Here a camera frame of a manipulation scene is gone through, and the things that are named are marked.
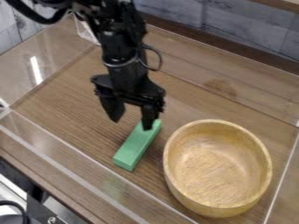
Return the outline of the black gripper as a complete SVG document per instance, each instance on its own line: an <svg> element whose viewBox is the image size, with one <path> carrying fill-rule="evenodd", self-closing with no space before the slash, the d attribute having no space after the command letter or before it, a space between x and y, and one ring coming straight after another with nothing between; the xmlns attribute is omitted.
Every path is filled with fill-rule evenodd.
<svg viewBox="0 0 299 224"><path fill-rule="evenodd" d="M118 123L126 113L126 105L135 105L142 108L143 129L150 130L165 111L166 96L166 90L149 77L149 71L155 68L147 65L145 56L131 59L105 57L103 64L107 74L94 75L91 82L109 118Z"/></svg>

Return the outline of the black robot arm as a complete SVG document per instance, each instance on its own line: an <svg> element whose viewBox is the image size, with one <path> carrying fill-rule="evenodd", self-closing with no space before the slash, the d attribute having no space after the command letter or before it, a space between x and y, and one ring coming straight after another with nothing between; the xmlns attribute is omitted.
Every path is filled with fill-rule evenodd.
<svg viewBox="0 0 299 224"><path fill-rule="evenodd" d="M133 0L75 0L73 10L102 47L106 74L91 77L95 94L110 119L118 122L131 104L142 110L143 129L154 127L165 112L165 89L155 84L149 72L145 43L146 21Z"/></svg>

